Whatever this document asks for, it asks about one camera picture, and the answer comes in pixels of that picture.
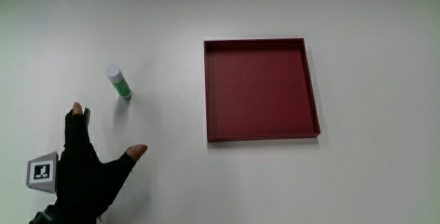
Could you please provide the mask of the person's left hand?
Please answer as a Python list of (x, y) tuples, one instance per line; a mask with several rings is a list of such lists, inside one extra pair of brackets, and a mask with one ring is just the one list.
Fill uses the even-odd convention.
[(37, 212), (30, 224), (96, 224), (147, 151), (147, 145), (138, 144), (129, 147), (118, 159), (102, 163), (89, 138), (88, 113), (75, 102), (66, 114), (56, 202)]

